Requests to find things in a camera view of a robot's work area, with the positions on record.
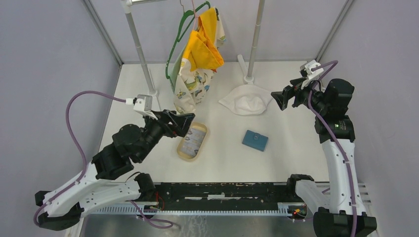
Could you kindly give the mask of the blue leather card holder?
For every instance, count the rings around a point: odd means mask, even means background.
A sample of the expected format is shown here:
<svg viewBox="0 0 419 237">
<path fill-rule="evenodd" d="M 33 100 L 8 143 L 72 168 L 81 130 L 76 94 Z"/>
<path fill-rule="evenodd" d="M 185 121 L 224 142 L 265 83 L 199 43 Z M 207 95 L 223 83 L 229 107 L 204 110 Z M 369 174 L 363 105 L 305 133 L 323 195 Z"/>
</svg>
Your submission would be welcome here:
<svg viewBox="0 0 419 237">
<path fill-rule="evenodd" d="M 256 133 L 251 130 L 247 130 L 243 139 L 242 144 L 258 151 L 264 152 L 267 146 L 269 138 L 260 133 Z"/>
</svg>

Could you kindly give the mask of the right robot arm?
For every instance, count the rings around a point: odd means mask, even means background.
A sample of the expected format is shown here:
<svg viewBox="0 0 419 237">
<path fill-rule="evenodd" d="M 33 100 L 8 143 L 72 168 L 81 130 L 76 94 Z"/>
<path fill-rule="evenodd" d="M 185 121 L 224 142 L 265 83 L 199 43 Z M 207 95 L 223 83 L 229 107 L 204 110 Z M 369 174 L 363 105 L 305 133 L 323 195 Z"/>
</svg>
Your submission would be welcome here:
<svg viewBox="0 0 419 237">
<path fill-rule="evenodd" d="M 293 99 L 293 107 L 303 105 L 315 115 L 330 192 L 320 191 L 309 175 L 293 174 L 285 194 L 291 201 L 304 201 L 318 237 L 366 237 L 377 229 L 376 218 L 362 201 L 354 164 L 355 131 L 347 115 L 353 92 L 354 86 L 344 79 L 331 80 L 324 91 L 316 90 L 314 82 L 303 86 L 302 79 L 293 79 L 282 91 L 271 93 L 281 110 Z"/>
</svg>

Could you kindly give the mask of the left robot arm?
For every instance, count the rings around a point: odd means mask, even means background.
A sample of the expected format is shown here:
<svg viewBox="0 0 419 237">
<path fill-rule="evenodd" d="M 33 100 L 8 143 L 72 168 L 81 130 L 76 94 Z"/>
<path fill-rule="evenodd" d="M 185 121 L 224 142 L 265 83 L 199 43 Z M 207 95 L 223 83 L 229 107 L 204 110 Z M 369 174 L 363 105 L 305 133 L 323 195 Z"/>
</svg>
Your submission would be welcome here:
<svg viewBox="0 0 419 237">
<path fill-rule="evenodd" d="M 54 191 L 35 194 L 34 223 L 44 229 L 61 231 L 103 207 L 123 201 L 150 201 L 156 187 L 150 174 L 140 173 L 133 180 L 98 191 L 132 171 L 142 163 L 164 136 L 185 137 L 195 118 L 194 113 L 178 115 L 175 111 L 152 111 L 144 116 L 145 125 L 127 124 L 112 136 L 113 142 L 97 153 L 85 169 Z"/>
</svg>

